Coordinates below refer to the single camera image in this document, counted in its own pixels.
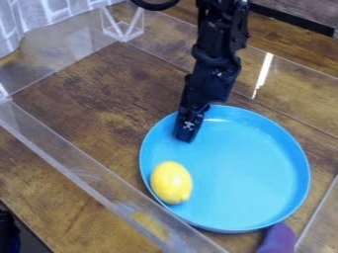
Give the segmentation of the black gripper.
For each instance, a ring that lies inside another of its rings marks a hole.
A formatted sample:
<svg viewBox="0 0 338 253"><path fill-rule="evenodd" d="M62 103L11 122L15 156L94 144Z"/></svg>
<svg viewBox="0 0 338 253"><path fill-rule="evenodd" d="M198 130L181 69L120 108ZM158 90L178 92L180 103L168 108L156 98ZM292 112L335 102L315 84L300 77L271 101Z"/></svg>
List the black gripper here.
<svg viewBox="0 0 338 253"><path fill-rule="evenodd" d="M185 76L185 85L174 124L174 137L193 142L200 132L206 107L213 102L225 102L242 70L241 58L236 53L218 53L213 57L197 45L192 55L196 58L194 69Z"/></svg>

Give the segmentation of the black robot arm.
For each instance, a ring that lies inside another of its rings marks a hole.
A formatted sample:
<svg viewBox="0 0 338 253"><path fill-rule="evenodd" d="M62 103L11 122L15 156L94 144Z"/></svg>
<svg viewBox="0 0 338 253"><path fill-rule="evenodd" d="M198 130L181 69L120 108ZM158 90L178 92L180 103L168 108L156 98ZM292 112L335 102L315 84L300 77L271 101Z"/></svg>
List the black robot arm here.
<svg viewBox="0 0 338 253"><path fill-rule="evenodd" d="M237 51L248 46L252 0L197 0L198 38L192 49L194 69L185 87L174 137L193 142L213 102L229 99L242 70Z"/></svg>

